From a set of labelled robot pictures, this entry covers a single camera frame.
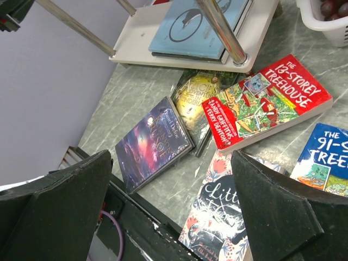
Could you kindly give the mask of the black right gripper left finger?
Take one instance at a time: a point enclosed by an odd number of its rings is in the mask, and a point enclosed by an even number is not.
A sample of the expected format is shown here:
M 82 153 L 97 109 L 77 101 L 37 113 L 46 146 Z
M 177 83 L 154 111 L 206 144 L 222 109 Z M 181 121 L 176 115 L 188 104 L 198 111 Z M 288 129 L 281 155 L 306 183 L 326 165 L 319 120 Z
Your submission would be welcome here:
M 1 260 L 86 260 L 111 170 L 103 150 L 1 191 Z

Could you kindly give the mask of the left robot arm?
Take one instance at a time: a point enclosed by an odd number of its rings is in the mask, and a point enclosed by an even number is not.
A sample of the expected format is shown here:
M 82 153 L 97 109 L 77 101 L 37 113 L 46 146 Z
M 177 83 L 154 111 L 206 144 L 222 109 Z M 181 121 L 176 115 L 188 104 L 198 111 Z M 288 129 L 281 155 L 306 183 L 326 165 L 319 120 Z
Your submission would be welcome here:
M 34 0 L 1 0 L 1 31 L 17 31 L 33 3 Z

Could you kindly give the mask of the Little Women book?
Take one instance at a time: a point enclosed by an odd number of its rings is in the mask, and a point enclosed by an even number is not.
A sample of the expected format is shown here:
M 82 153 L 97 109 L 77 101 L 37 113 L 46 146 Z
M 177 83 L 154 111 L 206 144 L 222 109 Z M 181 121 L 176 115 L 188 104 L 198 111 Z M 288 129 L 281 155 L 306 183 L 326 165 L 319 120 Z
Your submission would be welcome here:
M 216 151 L 179 241 L 200 260 L 252 260 L 231 154 Z

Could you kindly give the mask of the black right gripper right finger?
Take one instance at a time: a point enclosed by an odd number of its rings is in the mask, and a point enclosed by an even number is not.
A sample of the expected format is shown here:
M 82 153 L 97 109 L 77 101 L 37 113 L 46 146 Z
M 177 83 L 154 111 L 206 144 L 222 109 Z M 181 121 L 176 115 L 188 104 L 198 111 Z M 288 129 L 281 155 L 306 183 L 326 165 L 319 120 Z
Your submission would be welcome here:
M 247 154 L 231 158 L 254 260 L 347 260 L 347 198 L 311 188 Z

